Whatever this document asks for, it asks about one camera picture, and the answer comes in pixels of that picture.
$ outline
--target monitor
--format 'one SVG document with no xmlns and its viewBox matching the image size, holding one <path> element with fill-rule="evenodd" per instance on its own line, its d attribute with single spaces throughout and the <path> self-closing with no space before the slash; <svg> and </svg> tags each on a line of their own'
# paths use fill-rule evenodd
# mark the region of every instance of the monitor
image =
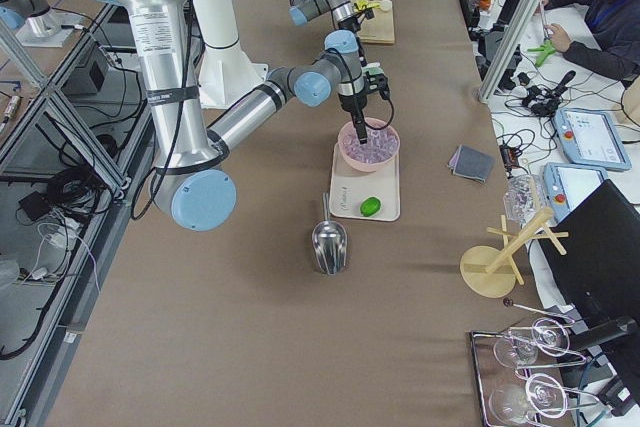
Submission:
<svg viewBox="0 0 640 427">
<path fill-rule="evenodd" d="M 605 180 L 553 230 L 569 232 L 562 256 L 540 245 L 565 300 L 589 328 L 629 316 L 640 324 L 640 213 L 611 180 Z M 640 335 L 601 345 L 611 365 L 640 404 Z"/>
</svg>

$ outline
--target white table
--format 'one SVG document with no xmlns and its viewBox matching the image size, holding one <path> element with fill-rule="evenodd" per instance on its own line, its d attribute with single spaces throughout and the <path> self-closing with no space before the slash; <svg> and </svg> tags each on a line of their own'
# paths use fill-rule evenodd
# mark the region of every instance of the white table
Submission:
<svg viewBox="0 0 640 427">
<path fill-rule="evenodd" d="M 491 11 L 487 15 L 482 15 L 479 27 L 489 29 L 497 20 L 500 12 L 500 6 L 503 3 L 504 0 L 494 0 L 494 5 Z M 573 40 L 583 42 L 588 47 L 599 48 L 595 39 L 591 35 L 591 32 L 584 23 L 585 11 L 586 7 L 577 5 L 547 11 L 547 22 L 562 25 Z M 550 56 L 539 69 L 536 69 L 533 64 L 536 53 L 528 53 L 527 49 L 538 47 L 542 44 L 543 40 L 542 22 L 540 15 L 536 14 L 531 19 L 531 22 L 527 26 L 520 41 L 520 49 L 523 55 L 531 59 L 531 61 L 524 58 L 522 62 L 520 62 L 516 74 L 526 72 L 530 77 L 532 77 L 532 84 L 553 87 L 569 70 L 575 70 L 576 76 L 569 83 L 569 86 L 581 84 L 578 87 L 581 91 L 598 92 L 600 96 L 584 95 L 583 92 L 579 92 L 576 89 L 569 89 L 563 95 L 563 98 L 575 99 L 575 101 L 571 101 L 569 103 L 572 108 L 609 111 L 619 108 L 616 101 L 620 100 L 624 91 L 620 82 L 615 82 L 576 64 L 568 62 L 559 53 Z M 496 121 L 494 122 L 496 135 L 517 132 L 524 128 L 532 129 L 536 134 L 545 134 L 542 130 L 542 122 L 540 119 L 533 117 L 515 117 L 510 115 L 511 112 L 505 107 L 505 100 L 524 97 L 525 95 L 526 91 L 523 87 L 516 87 L 516 89 L 509 93 L 509 97 L 498 95 L 491 97 L 488 106 L 492 112 L 492 117 Z M 524 109 L 517 110 L 522 113 L 525 112 Z M 624 127 L 618 127 L 617 130 L 623 140 L 637 139 L 639 135 L 637 132 L 633 132 Z M 541 140 L 538 136 L 535 143 L 546 147 L 546 141 Z M 541 175 L 542 169 L 547 162 L 569 162 L 564 156 L 562 149 L 558 147 L 548 152 L 548 155 L 546 151 L 530 147 L 524 151 L 524 154 L 520 157 L 519 161 L 521 165 L 528 168 L 530 173 Z M 627 144 L 625 145 L 625 150 L 631 158 L 631 162 L 634 166 L 633 169 L 627 172 L 609 171 L 608 176 L 630 202 L 638 204 L 640 203 L 640 189 L 637 187 L 640 185 L 640 144 Z M 566 301 L 562 297 L 562 294 L 560 294 L 547 260 L 537 243 L 534 243 L 531 246 L 530 262 L 535 275 L 536 287 L 538 289 L 542 305 L 545 306 L 545 308 L 549 308 L 554 305 L 565 305 Z M 606 380 L 594 382 L 593 384 L 590 384 L 586 390 L 598 392 L 606 382 Z M 583 412 L 586 418 L 591 421 L 600 413 L 601 410 L 602 408 L 600 406 L 595 406 L 592 408 L 585 408 L 583 409 Z M 640 425 L 640 407 L 637 405 L 634 406 L 624 417 L 604 418 L 598 423 L 598 425 L 602 427 L 638 426 Z"/>
</svg>

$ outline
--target table surface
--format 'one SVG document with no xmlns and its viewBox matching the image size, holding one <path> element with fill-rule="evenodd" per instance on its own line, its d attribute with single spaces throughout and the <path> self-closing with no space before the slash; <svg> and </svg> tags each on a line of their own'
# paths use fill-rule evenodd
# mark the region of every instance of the table surface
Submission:
<svg viewBox="0 0 640 427">
<path fill-rule="evenodd" d="M 499 5 L 494 5 L 490 15 L 483 16 L 480 22 L 482 28 L 490 28 L 491 25 L 493 25 L 493 22 L 495 22 L 499 14 L 499 7 Z M 585 11 L 586 6 L 577 5 L 553 9 L 546 13 L 547 22 L 558 23 L 567 30 L 572 39 L 583 42 L 588 47 L 599 48 L 593 35 L 584 23 Z M 542 41 L 542 23 L 540 16 L 536 14 L 532 17 L 520 39 L 521 51 L 525 55 L 525 58 L 518 66 L 517 72 L 527 72 L 532 77 L 533 84 L 553 87 L 569 70 L 574 70 L 576 76 L 573 81 L 568 84 L 571 88 L 563 95 L 563 98 L 567 100 L 563 105 L 571 108 L 604 110 L 612 114 L 615 114 L 620 109 L 620 106 L 616 103 L 620 101 L 624 91 L 620 82 L 613 81 L 573 64 L 565 60 L 560 54 L 554 54 L 539 69 L 536 69 L 532 62 L 535 60 L 535 54 L 527 53 L 526 50 L 539 46 Z M 508 139 L 509 133 L 517 132 L 520 129 L 531 129 L 537 134 L 538 138 L 535 144 L 541 148 L 532 147 L 526 149 L 520 161 L 532 174 L 542 175 L 542 169 L 547 162 L 567 163 L 569 161 L 564 156 L 562 148 L 558 148 L 558 146 L 554 147 L 553 144 L 547 144 L 546 140 L 541 139 L 542 135 L 548 134 L 548 131 L 545 132 L 543 130 L 544 120 L 522 116 L 523 114 L 527 114 L 525 109 L 508 109 L 505 107 L 505 100 L 510 102 L 510 105 L 518 105 L 515 99 L 517 97 L 523 97 L 524 95 L 526 95 L 525 90 L 522 87 L 518 87 L 514 91 L 509 92 L 507 97 L 493 96 L 489 101 L 489 107 L 494 119 L 500 122 L 500 124 L 494 123 L 497 135 L 506 133 L 506 138 Z M 617 130 L 623 140 L 634 140 L 638 138 L 637 130 L 633 131 L 628 127 L 620 125 L 618 125 Z M 637 205 L 640 203 L 640 191 L 638 190 L 640 183 L 640 144 L 625 145 L 625 150 L 631 159 L 633 168 L 627 172 L 609 171 L 607 175 L 627 197 L 629 202 Z M 514 175 L 518 175 L 518 173 L 524 172 L 514 170 Z M 540 296 L 542 304 L 546 308 L 565 304 L 565 299 L 555 285 L 553 274 L 551 273 L 546 258 L 536 242 L 532 244 L 530 249 L 530 262 L 535 274 L 538 295 Z M 598 392 L 599 389 L 604 387 L 604 384 L 606 384 L 606 381 L 595 382 L 589 385 L 587 390 Z M 588 420 L 592 421 L 601 410 L 602 407 L 596 405 L 583 409 L 583 413 Z M 640 425 L 640 408 L 636 405 L 624 417 L 609 416 L 600 421 L 598 425 L 602 425 L 603 427 Z"/>
<path fill-rule="evenodd" d="M 310 63 L 327 16 L 291 24 L 287 0 L 233 0 L 243 49 L 270 67 Z M 157 209 L 131 223 L 47 425 L 441 427 L 479 425 L 467 332 L 525 317 L 473 293 L 468 248 L 498 247 L 506 180 L 452 176 L 459 144 L 499 153 L 457 0 L 393 0 L 396 42 L 366 46 L 390 79 L 401 216 L 340 219 L 348 268 L 314 272 L 337 98 L 292 100 L 223 168 L 238 205 L 186 231 Z M 370 116 L 389 110 L 370 98 Z M 207 112 L 209 119 L 218 112 Z M 532 279 L 513 292 L 535 305 Z"/>
</svg>

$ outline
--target man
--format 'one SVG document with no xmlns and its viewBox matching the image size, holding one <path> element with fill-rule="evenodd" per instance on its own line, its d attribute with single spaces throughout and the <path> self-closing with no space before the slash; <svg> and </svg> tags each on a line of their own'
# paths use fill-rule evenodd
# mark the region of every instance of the man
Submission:
<svg viewBox="0 0 640 427">
<path fill-rule="evenodd" d="M 558 24 L 547 26 L 565 59 L 628 85 L 640 74 L 640 0 L 542 0 L 546 9 L 588 5 L 585 22 L 602 50 L 571 40 Z"/>
</svg>

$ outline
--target metal scoop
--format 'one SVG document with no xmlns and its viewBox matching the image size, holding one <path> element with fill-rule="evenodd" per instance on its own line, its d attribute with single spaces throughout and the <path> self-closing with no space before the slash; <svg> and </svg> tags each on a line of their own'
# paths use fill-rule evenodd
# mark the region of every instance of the metal scoop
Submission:
<svg viewBox="0 0 640 427">
<path fill-rule="evenodd" d="M 347 232 L 338 222 L 329 220 L 329 194 L 322 194 L 324 222 L 313 229 L 311 241 L 316 251 L 318 267 L 327 275 L 340 272 L 347 261 Z"/>
</svg>

